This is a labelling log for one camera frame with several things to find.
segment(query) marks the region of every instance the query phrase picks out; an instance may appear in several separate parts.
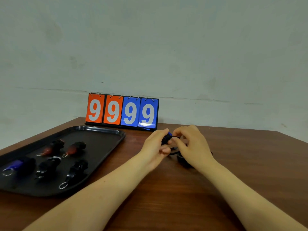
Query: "wooden table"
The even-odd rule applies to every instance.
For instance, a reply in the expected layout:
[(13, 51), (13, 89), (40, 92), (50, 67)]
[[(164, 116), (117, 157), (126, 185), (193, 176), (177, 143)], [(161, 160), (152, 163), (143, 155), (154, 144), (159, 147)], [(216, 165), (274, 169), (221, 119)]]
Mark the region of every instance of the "wooden table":
[[(0, 151), (0, 155), (62, 129), (76, 118)], [(173, 131), (179, 125), (159, 124)], [(244, 183), (308, 227), (308, 143), (274, 131), (199, 127), (214, 158)], [(90, 177), (90, 184), (137, 154), (149, 132), (126, 138)], [(36, 198), (0, 191), (0, 230), (22, 230), (64, 198)], [(106, 230), (244, 230), (206, 178), (167, 157), (123, 202)]]

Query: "black tray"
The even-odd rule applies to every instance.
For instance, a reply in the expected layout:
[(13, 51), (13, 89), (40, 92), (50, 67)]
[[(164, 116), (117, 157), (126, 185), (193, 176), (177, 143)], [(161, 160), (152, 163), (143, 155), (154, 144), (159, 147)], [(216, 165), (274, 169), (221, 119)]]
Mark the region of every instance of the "black tray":
[[(0, 189), (37, 197), (53, 196), (68, 192), (83, 183), (124, 137), (124, 131), (93, 126), (75, 126), (45, 137), (34, 143), (30, 143), (7, 154), (1, 155)], [(63, 158), (60, 165), (57, 167), (55, 177), (49, 180), (35, 180), (35, 172), (38, 165), (50, 157), (36, 156), (36, 154), (41, 153), (46, 145), (57, 139), (62, 139), (65, 142), (64, 148), (61, 149), (58, 155), (56, 155), (59, 157), (61, 157), (68, 147), (75, 142), (83, 141), (87, 144), (87, 147), (80, 153)], [(3, 176), (2, 171), (8, 166), (8, 164), (21, 156), (35, 158), (35, 170), (31, 174), (23, 177), (18, 177), (16, 174)], [(75, 161), (80, 159), (85, 159), (88, 161), (88, 168), (84, 171), (84, 178), (79, 183), (60, 190), (59, 185), (65, 181), (69, 168)]]

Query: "forearm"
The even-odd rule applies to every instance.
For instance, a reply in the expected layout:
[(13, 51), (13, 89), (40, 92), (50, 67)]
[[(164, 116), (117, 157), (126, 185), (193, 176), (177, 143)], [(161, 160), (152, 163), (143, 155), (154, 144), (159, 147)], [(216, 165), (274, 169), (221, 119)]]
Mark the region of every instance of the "forearm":
[(68, 198), (25, 230), (101, 231), (112, 214), (150, 171), (137, 154), (125, 164)]
[(219, 190), (246, 230), (307, 230), (216, 161), (201, 173)]

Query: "red keychain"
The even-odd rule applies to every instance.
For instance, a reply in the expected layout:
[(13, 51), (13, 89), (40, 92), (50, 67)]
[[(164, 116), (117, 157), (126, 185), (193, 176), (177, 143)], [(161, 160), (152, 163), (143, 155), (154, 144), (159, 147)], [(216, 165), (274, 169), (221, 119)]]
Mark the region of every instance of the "red keychain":
[(36, 154), (37, 156), (50, 155), (59, 153), (60, 149), (64, 147), (63, 140), (54, 140), (48, 147), (46, 147), (43, 153)]
[(76, 142), (76, 143), (72, 144), (71, 146), (69, 146), (67, 152), (63, 154), (62, 158), (65, 158), (68, 155), (73, 155), (73, 154), (85, 149), (86, 146), (87, 145), (84, 142)]

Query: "left hand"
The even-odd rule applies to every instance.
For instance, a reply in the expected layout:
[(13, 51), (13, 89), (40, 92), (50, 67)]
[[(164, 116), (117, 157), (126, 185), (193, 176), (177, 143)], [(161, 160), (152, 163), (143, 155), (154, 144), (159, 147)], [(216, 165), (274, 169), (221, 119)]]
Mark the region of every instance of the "left hand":
[(161, 145), (163, 137), (169, 132), (168, 129), (154, 131), (144, 142), (139, 154), (143, 155), (149, 163), (150, 170), (154, 170), (160, 162), (171, 152), (168, 145)]

